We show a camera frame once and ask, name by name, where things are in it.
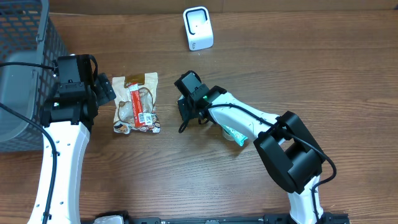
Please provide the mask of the red snack bar packet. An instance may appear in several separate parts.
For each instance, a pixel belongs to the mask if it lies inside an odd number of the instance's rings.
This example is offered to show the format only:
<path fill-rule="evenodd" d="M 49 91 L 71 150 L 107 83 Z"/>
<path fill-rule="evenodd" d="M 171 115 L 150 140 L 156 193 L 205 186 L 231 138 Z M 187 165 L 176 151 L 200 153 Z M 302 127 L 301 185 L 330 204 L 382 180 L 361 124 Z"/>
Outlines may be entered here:
<path fill-rule="evenodd" d="M 134 126 L 141 128 L 152 125 L 152 111 L 154 109 L 152 93 L 148 88 L 139 86 L 137 83 L 129 85 L 128 89 L 132 101 Z"/>

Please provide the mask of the beige snack bag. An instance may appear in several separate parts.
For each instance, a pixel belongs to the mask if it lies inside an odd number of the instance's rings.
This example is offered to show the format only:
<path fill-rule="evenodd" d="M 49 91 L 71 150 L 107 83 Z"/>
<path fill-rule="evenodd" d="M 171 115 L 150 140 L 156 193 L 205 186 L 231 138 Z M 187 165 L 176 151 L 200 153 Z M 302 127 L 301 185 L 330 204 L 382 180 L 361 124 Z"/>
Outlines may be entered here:
<path fill-rule="evenodd" d="M 131 131 L 142 131 L 147 133 L 160 132 L 160 121 L 155 113 L 158 81 L 158 73 L 156 72 L 113 78 L 112 88 L 116 94 L 116 98 L 114 100 L 116 105 L 113 124 L 114 132 L 124 134 L 129 134 Z M 152 93 L 154 101 L 154 109 L 152 111 L 152 125 L 143 126 L 141 128 L 136 128 L 134 126 L 132 101 L 128 89 L 128 86 L 133 83 L 137 83 L 139 86 L 148 88 Z"/>

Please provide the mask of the teal wet wipes pack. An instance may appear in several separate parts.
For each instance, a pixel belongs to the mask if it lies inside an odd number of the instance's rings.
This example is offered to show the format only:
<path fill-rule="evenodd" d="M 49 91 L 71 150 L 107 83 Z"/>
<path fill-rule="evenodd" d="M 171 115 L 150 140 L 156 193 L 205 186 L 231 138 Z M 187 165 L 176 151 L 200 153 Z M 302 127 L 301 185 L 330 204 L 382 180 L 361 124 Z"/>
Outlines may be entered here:
<path fill-rule="evenodd" d="M 242 147 L 244 145 L 244 142 L 247 139 L 245 135 L 227 125 L 221 125 L 221 128 L 225 129 L 231 136 L 234 136 L 234 142 L 236 142 L 239 146 Z"/>

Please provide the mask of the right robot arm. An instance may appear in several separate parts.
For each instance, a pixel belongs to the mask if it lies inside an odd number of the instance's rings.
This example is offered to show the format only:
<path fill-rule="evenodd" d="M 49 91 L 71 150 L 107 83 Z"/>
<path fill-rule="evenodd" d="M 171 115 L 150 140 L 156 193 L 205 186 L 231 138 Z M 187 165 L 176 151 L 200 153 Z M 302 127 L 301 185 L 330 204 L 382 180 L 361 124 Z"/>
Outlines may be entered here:
<path fill-rule="evenodd" d="M 181 93 L 178 109 L 183 119 L 211 121 L 228 126 L 250 139 L 272 180 L 287 192 L 289 220 L 293 223 L 325 223 L 318 188 L 335 178 L 336 166 L 323 152 L 303 121 L 293 112 L 270 114 L 237 100 L 220 86 L 208 88 L 189 70 L 175 81 Z"/>

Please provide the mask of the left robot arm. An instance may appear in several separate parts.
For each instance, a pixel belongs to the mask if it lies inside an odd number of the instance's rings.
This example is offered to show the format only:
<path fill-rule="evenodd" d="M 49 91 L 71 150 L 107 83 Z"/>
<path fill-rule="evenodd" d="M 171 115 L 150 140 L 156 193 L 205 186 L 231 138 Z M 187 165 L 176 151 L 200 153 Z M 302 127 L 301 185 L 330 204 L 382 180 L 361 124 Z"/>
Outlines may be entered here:
<path fill-rule="evenodd" d="M 29 223 L 80 223 L 83 158 L 94 118 L 116 95 L 93 55 L 55 61 L 58 82 L 40 109 L 43 159 Z"/>

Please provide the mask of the white barcode scanner stand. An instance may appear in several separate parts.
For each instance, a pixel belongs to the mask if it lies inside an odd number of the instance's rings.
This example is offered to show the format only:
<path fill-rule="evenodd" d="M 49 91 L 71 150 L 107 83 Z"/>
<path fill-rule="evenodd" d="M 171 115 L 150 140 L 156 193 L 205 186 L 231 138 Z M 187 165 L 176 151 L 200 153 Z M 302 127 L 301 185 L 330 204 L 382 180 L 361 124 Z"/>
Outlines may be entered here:
<path fill-rule="evenodd" d="M 204 6 L 191 7 L 183 12 L 188 48 L 191 51 L 208 49 L 214 44 L 213 29 L 208 9 Z"/>

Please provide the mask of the grey plastic mesh basket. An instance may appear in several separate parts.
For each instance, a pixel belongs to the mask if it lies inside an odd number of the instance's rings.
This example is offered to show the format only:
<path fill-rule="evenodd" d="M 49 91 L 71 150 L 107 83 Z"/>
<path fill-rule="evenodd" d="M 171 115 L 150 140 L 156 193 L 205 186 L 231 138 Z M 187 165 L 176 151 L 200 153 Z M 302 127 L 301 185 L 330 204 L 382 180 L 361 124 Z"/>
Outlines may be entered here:
<path fill-rule="evenodd" d="M 35 123 L 58 81 L 48 67 L 68 50 L 48 0 L 1 0 L 1 103 Z"/>

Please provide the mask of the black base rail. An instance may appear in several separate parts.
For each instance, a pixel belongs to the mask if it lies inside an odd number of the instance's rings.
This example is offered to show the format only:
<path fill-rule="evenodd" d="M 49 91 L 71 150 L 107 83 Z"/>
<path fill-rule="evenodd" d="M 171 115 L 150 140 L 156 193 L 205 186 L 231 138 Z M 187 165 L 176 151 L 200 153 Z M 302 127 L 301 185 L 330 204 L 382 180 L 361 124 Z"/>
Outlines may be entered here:
<path fill-rule="evenodd" d="M 81 223 L 93 223 L 94 219 L 82 219 Z M 294 223 L 287 213 L 268 213 L 262 217 L 210 217 L 210 218 L 132 218 L 129 224 L 283 224 Z"/>

